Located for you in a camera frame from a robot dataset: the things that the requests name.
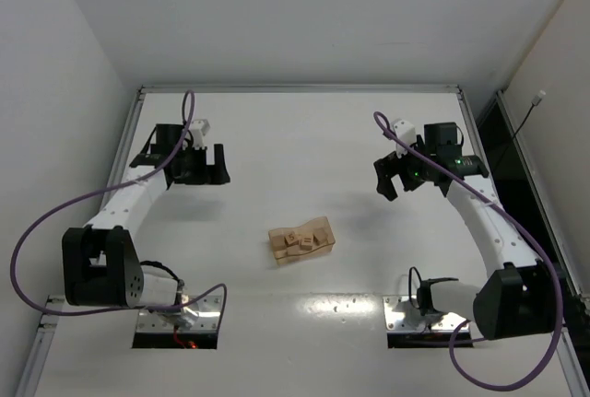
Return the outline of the wooden block letter D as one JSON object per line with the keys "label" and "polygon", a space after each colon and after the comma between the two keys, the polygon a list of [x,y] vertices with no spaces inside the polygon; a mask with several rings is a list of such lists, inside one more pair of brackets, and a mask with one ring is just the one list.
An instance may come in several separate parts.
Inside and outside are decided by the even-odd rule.
{"label": "wooden block letter D", "polygon": [[289,231],[284,234],[284,240],[287,247],[298,245],[300,242],[300,236],[295,231]]}

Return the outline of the amber transparent plastic container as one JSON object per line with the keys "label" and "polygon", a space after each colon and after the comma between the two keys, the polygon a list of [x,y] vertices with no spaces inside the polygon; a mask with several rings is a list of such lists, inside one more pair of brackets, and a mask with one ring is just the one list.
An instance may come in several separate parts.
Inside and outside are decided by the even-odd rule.
{"label": "amber transparent plastic container", "polygon": [[295,228],[268,231],[270,250],[278,266],[329,254],[336,239],[326,216],[314,218]]}

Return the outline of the wooden block stack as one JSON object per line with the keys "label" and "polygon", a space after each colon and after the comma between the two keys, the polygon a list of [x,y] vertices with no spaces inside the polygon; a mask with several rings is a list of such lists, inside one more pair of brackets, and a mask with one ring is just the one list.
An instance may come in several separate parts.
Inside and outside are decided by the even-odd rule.
{"label": "wooden block stack", "polygon": [[301,236],[300,247],[302,251],[311,251],[313,249],[313,235]]}

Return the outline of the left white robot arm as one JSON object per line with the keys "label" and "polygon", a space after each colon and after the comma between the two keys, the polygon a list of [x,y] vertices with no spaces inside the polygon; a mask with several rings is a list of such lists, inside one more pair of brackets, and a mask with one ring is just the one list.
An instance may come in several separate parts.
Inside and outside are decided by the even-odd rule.
{"label": "left white robot arm", "polygon": [[82,228],[62,237],[65,297],[74,306],[163,307],[179,303],[183,283],[168,274],[145,272],[134,238],[150,208],[174,184],[230,182],[224,147],[211,148],[207,161],[206,119],[190,124],[185,145],[180,124],[158,124],[124,175],[124,186]]}

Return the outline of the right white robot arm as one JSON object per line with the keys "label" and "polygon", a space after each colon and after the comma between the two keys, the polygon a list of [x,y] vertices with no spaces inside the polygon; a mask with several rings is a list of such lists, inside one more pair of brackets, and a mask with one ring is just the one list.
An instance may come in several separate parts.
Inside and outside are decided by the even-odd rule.
{"label": "right white robot arm", "polygon": [[419,312],[458,314],[488,340],[553,332],[563,308],[557,270],[508,220],[483,161],[463,153],[460,127],[433,123],[417,134],[405,120],[378,124],[395,141],[395,151],[373,164],[378,193],[394,201],[393,177],[407,192],[426,182],[439,188],[464,220],[488,277],[482,287],[452,277],[421,280],[415,302]]}

